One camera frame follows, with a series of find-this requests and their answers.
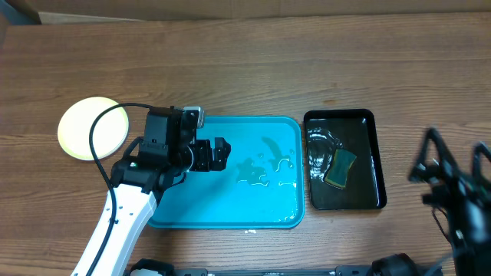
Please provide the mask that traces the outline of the yellow-green round plate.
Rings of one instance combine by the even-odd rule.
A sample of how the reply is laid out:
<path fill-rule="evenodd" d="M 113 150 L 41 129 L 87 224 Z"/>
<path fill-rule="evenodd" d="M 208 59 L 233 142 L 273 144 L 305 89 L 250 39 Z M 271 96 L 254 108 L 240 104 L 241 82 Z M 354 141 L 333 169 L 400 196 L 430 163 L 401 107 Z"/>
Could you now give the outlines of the yellow-green round plate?
<path fill-rule="evenodd" d="M 106 97 L 89 97 L 72 105 L 58 124 L 58 142 L 68 155 L 92 161 L 89 147 L 89 131 L 98 115 L 117 105 Z M 120 107 L 105 114 L 94 129 L 94 149 L 99 159 L 115 153 L 124 143 L 129 132 L 129 119 Z"/>

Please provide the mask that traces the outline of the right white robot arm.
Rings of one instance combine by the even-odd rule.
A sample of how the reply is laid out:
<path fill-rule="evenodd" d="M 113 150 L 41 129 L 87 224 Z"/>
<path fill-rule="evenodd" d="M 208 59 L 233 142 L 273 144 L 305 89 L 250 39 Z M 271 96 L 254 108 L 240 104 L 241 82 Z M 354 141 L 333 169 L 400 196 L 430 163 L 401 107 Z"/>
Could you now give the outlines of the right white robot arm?
<path fill-rule="evenodd" d="M 457 275 L 490 276 L 490 181 L 482 174 L 482 158 L 490 159 L 490 149 L 477 143 L 471 172 L 462 171 L 437 129 L 429 128 L 408 175 L 410 182 L 430 185 L 423 204 L 446 213 Z"/>

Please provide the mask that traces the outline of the green and yellow sponge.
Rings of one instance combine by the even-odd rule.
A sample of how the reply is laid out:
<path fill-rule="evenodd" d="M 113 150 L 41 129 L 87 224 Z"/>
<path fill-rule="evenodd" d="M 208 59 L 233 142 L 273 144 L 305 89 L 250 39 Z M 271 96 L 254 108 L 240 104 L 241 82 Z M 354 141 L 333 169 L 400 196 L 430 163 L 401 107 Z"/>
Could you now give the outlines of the green and yellow sponge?
<path fill-rule="evenodd" d="M 323 181 L 337 189 L 344 189 L 350 169 L 357 157 L 346 149 L 337 149 Z"/>

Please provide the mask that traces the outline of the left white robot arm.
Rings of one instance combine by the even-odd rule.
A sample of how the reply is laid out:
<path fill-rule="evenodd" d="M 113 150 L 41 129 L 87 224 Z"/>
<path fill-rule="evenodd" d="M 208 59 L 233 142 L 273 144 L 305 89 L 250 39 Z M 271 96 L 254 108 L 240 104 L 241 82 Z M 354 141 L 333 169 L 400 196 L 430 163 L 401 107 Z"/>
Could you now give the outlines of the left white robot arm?
<path fill-rule="evenodd" d="M 189 172 L 223 171 L 231 146 L 222 137 L 199 140 L 201 107 L 148 107 L 144 134 L 124 151 L 111 171 L 97 165 L 108 187 L 99 222 L 73 273 L 122 275 L 137 239 L 163 194 L 185 182 Z"/>

